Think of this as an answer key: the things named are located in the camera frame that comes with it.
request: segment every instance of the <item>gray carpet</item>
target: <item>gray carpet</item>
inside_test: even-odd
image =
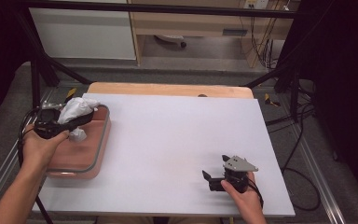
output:
[[[148,67],[141,68],[74,68],[79,74],[97,81],[112,82],[137,82],[137,83],[172,83],[172,84],[203,84],[203,85],[228,85],[238,86],[247,83],[257,76],[256,73],[243,73],[238,71],[199,71],[197,69],[172,69],[160,70]],[[72,81],[67,76],[60,75],[63,81]],[[264,95],[269,93],[272,101],[280,101],[287,94],[276,94],[271,88],[274,80],[269,80],[261,87],[254,89],[255,98],[259,100],[265,120],[272,120],[286,115],[282,106],[264,104]],[[59,102],[66,96],[69,88],[55,89],[55,98]],[[79,89],[81,95],[87,86]],[[7,98],[0,107],[0,166],[17,139],[18,129],[23,115],[31,108],[31,84],[29,67],[18,70],[15,80],[8,92]],[[307,139],[311,151],[319,166],[323,170],[324,177],[332,190],[337,204],[347,223],[358,223],[358,184],[345,163],[333,160],[333,151],[325,138],[318,115],[307,117],[304,120],[304,138]],[[269,131],[274,131],[290,124],[291,121],[268,126]],[[292,127],[283,128],[270,134],[278,162],[283,165],[296,142]],[[310,176],[300,150],[297,150],[289,163],[289,167],[295,168],[305,176]],[[18,167],[11,173],[4,189],[14,178]],[[316,193],[310,184],[296,173],[285,172],[284,179],[287,188],[292,195],[292,202],[301,207],[312,207],[316,204]],[[296,210],[295,217],[284,219],[270,218],[269,223],[329,223],[324,206],[321,204],[315,211]],[[78,223],[78,221],[93,221],[95,217],[79,217],[51,214],[54,220],[66,221],[66,223]],[[40,221],[42,217],[31,214],[29,223]]]

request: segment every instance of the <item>white tabletop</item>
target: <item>white tabletop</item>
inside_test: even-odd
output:
[[[83,215],[232,217],[225,192],[209,191],[202,170],[224,173],[222,155],[258,167],[266,217],[295,212],[257,100],[91,94],[111,112],[100,173],[90,180],[48,178],[39,194],[48,211]]]

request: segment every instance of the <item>white cloth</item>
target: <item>white cloth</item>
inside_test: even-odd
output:
[[[64,124],[68,121],[88,115],[93,110],[97,110],[97,106],[100,104],[99,101],[88,99],[88,98],[80,98],[76,97],[68,101],[66,106],[62,109],[60,117],[58,118],[58,123]],[[81,142],[86,139],[86,133],[76,128],[69,133],[69,140],[74,142]]]

